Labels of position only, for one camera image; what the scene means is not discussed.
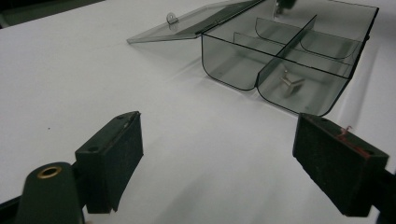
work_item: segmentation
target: transparent plastic box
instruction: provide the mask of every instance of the transparent plastic box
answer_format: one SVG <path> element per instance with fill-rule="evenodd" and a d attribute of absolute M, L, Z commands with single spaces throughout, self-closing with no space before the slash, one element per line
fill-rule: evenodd
<path fill-rule="evenodd" d="M 328 0 L 227 1 L 128 43 L 202 38 L 208 75 L 295 113 L 323 116 L 352 79 L 377 7 Z"/>

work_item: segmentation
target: white table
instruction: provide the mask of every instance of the white table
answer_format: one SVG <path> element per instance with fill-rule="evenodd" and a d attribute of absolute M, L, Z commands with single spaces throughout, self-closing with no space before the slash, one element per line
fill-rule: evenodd
<path fill-rule="evenodd" d="M 0 30 L 0 202 L 109 120 L 142 113 L 145 156 L 119 212 L 93 223 L 375 223 L 343 217 L 291 155 L 297 116 L 210 78 L 199 39 L 125 39 L 216 0 L 107 0 Z M 380 7 L 356 75 L 328 119 L 396 169 L 396 2 Z"/>

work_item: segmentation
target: transparent lid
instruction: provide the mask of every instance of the transparent lid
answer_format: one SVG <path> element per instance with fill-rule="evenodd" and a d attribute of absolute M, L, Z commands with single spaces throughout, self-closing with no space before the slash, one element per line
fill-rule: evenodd
<path fill-rule="evenodd" d="M 129 44 L 164 40 L 193 39 L 202 32 L 226 22 L 263 0 L 233 0 L 200 7 L 183 16 L 169 13 L 167 22 L 129 38 Z"/>

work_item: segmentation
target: white tabletop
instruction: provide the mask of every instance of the white tabletop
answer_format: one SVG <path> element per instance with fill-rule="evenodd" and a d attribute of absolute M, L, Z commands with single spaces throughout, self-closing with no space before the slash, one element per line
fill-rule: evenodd
<path fill-rule="evenodd" d="M 107 0 L 0 30 L 0 202 L 139 110 L 145 156 L 119 211 L 93 223 L 375 223 L 342 216 L 292 157 L 297 116 L 210 78 L 200 39 L 126 39 L 216 0 Z M 327 116 L 390 155 L 396 170 L 396 2 L 380 7 L 356 74 Z"/>

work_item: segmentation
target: brass ring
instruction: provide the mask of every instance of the brass ring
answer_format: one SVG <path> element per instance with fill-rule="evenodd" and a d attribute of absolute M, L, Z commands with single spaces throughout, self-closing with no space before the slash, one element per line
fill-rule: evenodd
<path fill-rule="evenodd" d="M 47 179 L 47 178 L 56 176 L 61 171 L 62 171 L 62 167 L 60 167 L 60 166 L 50 166 L 50 167 L 47 167 L 44 170 L 40 171 L 40 173 L 38 173 L 37 177 L 40 179 Z"/>

